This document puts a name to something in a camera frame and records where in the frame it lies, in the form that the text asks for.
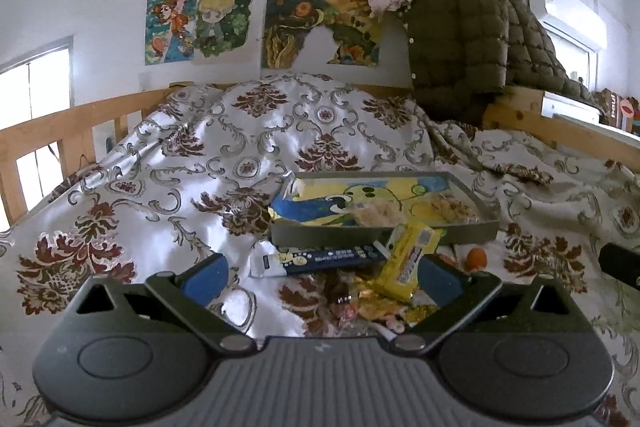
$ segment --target bed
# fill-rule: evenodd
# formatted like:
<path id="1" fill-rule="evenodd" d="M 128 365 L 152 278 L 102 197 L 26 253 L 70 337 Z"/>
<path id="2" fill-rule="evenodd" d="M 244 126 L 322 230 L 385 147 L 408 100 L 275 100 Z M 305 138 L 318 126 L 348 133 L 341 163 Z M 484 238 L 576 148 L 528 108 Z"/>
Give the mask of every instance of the bed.
<path id="1" fill-rule="evenodd" d="M 567 137 L 551 126 L 549 135 L 536 120 L 527 130 L 539 140 L 519 129 L 531 115 L 514 109 L 522 116 L 508 120 L 505 107 L 498 100 L 489 108 L 485 130 L 435 123 L 407 90 L 283 73 L 132 94 L 1 131 L 0 193 L 15 226 L 0 233 L 0 423 L 45 417 L 31 363 L 91 273 L 136 281 L 179 273 L 217 251 L 230 269 L 213 311 L 239 330 L 259 339 L 339 335 L 321 280 L 248 276 L 248 256 L 267 248 L 267 205 L 291 171 L 415 169 L 452 172 L 497 213 L 498 237 L 483 245 L 488 270 L 513 282 L 550 273 L 564 283 L 615 363 L 598 417 L 640 422 L 640 294 L 597 262 L 609 241 L 640 247 L 638 181 L 603 152 L 548 145 L 570 140 L 564 145 L 580 149 L 581 131 Z M 142 122 L 128 129 L 127 114 L 138 110 Z M 92 126 L 110 120 L 119 144 L 92 164 Z M 15 161 L 52 142 L 69 178 L 27 213 Z M 84 161 L 90 166 L 77 172 Z M 472 246 L 442 253 L 462 268 Z"/>

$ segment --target torn poster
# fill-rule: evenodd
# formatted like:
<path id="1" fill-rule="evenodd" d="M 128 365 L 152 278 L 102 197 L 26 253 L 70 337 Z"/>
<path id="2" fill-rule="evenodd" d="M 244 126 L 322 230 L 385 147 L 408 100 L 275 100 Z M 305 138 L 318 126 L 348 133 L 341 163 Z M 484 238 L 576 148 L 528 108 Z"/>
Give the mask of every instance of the torn poster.
<path id="1" fill-rule="evenodd" d="M 193 58 L 196 0 L 146 2 L 145 64 Z"/>
<path id="2" fill-rule="evenodd" d="M 243 46 L 249 29 L 251 0 L 198 0 L 194 45 L 204 57 L 217 57 Z"/>
<path id="3" fill-rule="evenodd" d="M 324 22 L 325 0 L 267 0 L 263 68 L 290 68 L 308 33 Z"/>
<path id="4" fill-rule="evenodd" d="M 324 24 L 338 44 L 329 64 L 377 66 L 381 27 L 367 0 L 325 0 Z"/>

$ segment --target window frame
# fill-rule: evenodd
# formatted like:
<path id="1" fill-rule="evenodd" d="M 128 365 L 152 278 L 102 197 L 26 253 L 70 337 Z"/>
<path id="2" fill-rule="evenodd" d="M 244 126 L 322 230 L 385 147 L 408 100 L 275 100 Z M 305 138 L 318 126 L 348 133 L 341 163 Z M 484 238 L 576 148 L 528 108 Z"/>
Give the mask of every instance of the window frame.
<path id="1" fill-rule="evenodd" d="M 44 46 L 40 46 L 35 50 L 20 55 L 18 58 L 11 60 L 5 64 L 0 64 L 0 74 L 13 70 L 29 62 L 33 62 L 37 58 L 44 57 L 53 52 L 61 50 L 68 50 L 69 53 L 69 107 L 74 107 L 74 69 L 73 69 L 73 50 L 74 50 L 74 38 L 73 36 L 65 37 L 54 42 L 50 42 Z"/>
<path id="2" fill-rule="evenodd" d="M 543 25 L 544 29 L 548 33 L 552 33 L 556 37 L 564 39 L 565 41 L 570 42 L 571 44 L 573 44 L 577 48 L 580 48 L 580 49 L 584 50 L 585 52 L 587 52 L 587 54 L 589 56 L 589 71 L 588 71 L 588 75 L 589 76 L 587 78 L 584 78 L 583 86 L 586 87 L 589 91 L 595 92 L 596 91 L 596 86 L 598 85 L 598 53 L 595 52 L 594 50 L 592 50 L 590 47 L 588 47 L 583 42 L 580 42 L 579 40 L 575 39 L 571 35 L 566 34 L 562 30 L 559 30 L 558 28 L 556 28 L 555 26 L 552 26 L 549 23 L 543 22 L 542 25 Z"/>

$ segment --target window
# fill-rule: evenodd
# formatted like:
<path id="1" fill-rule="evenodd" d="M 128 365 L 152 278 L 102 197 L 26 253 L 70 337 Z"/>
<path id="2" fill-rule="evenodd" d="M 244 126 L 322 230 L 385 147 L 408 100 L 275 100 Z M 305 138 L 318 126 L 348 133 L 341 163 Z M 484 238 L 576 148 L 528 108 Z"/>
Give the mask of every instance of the window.
<path id="1" fill-rule="evenodd" d="M 70 41 L 49 46 L 7 68 L 0 68 L 3 99 L 0 129 L 68 109 L 70 95 Z M 58 145 L 52 143 L 17 161 L 22 192 L 31 210 L 62 182 Z M 8 228 L 0 205 L 0 230 Z"/>
<path id="2" fill-rule="evenodd" d="M 569 78 L 578 80 L 587 89 L 593 90 L 595 88 L 597 54 L 558 29 L 546 24 L 544 26 L 556 49 L 556 57 Z"/>

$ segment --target wooden bed frame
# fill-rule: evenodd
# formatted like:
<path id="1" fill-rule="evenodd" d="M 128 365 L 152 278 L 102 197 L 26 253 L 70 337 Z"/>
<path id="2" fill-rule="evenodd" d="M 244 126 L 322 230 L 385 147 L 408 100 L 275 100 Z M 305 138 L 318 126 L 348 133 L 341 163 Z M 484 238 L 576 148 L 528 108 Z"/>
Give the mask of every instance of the wooden bed frame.
<path id="1" fill-rule="evenodd" d="M 140 111 L 145 118 L 170 93 L 190 84 L 174 84 L 167 89 L 86 103 L 0 130 L 0 199 L 9 224 L 14 224 L 27 213 L 16 165 L 19 158 L 56 142 L 62 174 L 66 178 L 78 171 L 83 159 L 85 163 L 95 162 L 93 127 L 113 121 L 116 141 L 120 141 L 129 134 L 128 115 Z M 216 84 L 216 87 L 225 89 L 231 85 Z M 410 89 L 402 87 L 367 84 L 358 84 L 357 87 L 379 98 L 411 93 Z M 543 91 L 532 89 L 511 91 L 487 108 L 483 127 L 523 130 L 552 147 L 562 144 L 596 158 L 613 158 L 634 171 L 640 171 L 638 149 L 578 124 L 541 116 L 536 104 L 542 104 L 543 95 Z"/>

